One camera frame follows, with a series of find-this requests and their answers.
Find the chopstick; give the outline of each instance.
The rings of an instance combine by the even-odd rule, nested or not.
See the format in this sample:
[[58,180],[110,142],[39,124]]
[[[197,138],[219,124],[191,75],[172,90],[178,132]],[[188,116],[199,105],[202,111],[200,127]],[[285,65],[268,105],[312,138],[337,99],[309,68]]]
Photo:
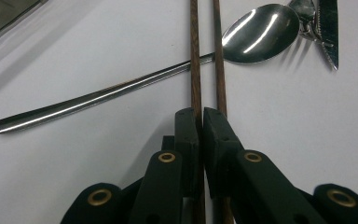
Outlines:
[[[227,117],[227,98],[226,98],[226,81],[225,67],[223,62],[222,47],[222,24],[220,19],[219,0],[213,0],[213,27],[214,27],[214,71],[216,75],[216,101],[217,109]],[[213,206],[218,212],[216,223],[233,224],[234,218],[230,209],[230,199],[220,198],[213,200]]]
[[[196,127],[199,137],[202,136],[202,103],[200,85],[200,45],[198,1],[190,0],[190,38],[191,38],[191,106],[194,109]],[[192,223],[205,224],[205,187],[202,146],[200,146],[198,180],[200,196],[193,203]]]
[[223,63],[222,24],[219,0],[213,0],[214,70],[216,74],[217,109],[227,116],[225,66]]

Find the black clamp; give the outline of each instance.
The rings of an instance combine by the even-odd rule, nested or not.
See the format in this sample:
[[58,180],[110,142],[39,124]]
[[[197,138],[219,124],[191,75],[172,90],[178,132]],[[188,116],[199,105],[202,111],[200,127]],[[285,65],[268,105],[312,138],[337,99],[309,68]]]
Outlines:
[[[231,198],[238,224],[358,223],[358,195],[327,184],[312,195],[297,189],[263,153],[245,150],[226,117],[205,108],[202,147],[211,198]],[[192,108],[175,114],[145,177],[120,189],[93,185],[80,193],[62,224],[179,224],[184,197],[197,198],[200,139]]]

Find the white surface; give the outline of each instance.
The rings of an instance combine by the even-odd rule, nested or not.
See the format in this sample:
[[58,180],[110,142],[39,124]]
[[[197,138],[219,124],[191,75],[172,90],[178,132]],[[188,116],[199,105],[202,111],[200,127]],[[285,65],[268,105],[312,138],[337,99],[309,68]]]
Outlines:
[[[222,1],[223,30],[276,0]],[[358,193],[358,2],[339,1],[339,70],[299,38],[265,63],[225,63],[228,119],[300,189]],[[200,52],[213,51],[212,1],[199,2]],[[189,58],[188,1],[49,0],[0,38],[0,119],[68,100]],[[214,67],[201,67],[215,107]],[[190,106],[189,73],[24,132],[0,135],[0,223],[59,223],[84,188],[144,174],[174,113]]]

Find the knife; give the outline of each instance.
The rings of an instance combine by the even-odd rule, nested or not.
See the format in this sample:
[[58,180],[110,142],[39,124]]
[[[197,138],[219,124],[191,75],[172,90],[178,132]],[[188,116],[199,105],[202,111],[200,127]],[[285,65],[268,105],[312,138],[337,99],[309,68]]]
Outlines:
[[321,45],[328,62],[338,70],[338,9],[337,0],[320,0],[318,6],[317,31],[323,42]]

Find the metal spoon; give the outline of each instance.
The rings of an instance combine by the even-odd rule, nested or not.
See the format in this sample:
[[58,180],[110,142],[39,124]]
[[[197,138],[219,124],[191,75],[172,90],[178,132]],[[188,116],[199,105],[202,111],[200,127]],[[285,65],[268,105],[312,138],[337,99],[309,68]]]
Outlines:
[[[290,7],[271,4],[253,9],[237,20],[223,35],[224,57],[234,63],[265,61],[289,47],[295,41],[298,29],[298,16]],[[200,63],[212,60],[212,53],[200,57]],[[73,100],[0,119],[0,133],[19,131],[62,118],[187,71],[189,66],[190,61],[179,63]]]

